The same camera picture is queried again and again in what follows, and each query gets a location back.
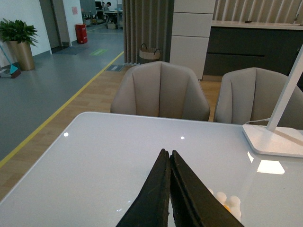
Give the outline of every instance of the doorway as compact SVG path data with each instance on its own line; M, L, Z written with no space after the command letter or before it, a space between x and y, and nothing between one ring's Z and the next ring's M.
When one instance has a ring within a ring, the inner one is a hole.
M63 49L52 0L40 0L41 10L52 53Z

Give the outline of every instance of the upholstered chair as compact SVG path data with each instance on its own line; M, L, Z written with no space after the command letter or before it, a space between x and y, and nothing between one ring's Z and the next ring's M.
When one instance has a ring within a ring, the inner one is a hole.
M210 108L190 68L156 61L126 72L110 112L208 121Z
M287 76L260 68L226 73L222 78L214 122L244 124L270 118L286 81ZM278 126L303 129L303 92L298 86Z

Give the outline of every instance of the lamp base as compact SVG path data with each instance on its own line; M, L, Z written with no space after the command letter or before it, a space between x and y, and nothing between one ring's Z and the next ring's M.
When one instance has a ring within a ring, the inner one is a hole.
M243 132L252 149L260 154L303 157L303 135L296 129L244 124Z

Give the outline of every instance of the red bin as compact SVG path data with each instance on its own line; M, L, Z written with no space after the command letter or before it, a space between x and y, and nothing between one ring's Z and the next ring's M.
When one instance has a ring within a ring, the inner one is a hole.
M79 44L87 43L86 24L76 24L76 36Z

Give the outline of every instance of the white table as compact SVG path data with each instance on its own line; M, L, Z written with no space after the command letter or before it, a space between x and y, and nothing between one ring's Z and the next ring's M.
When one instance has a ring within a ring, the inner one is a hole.
M240 125L110 113L74 119L0 203L0 226L114 227L162 148L215 193L238 196L244 226L302 226L302 158L253 153ZM285 173L257 172L261 160Z

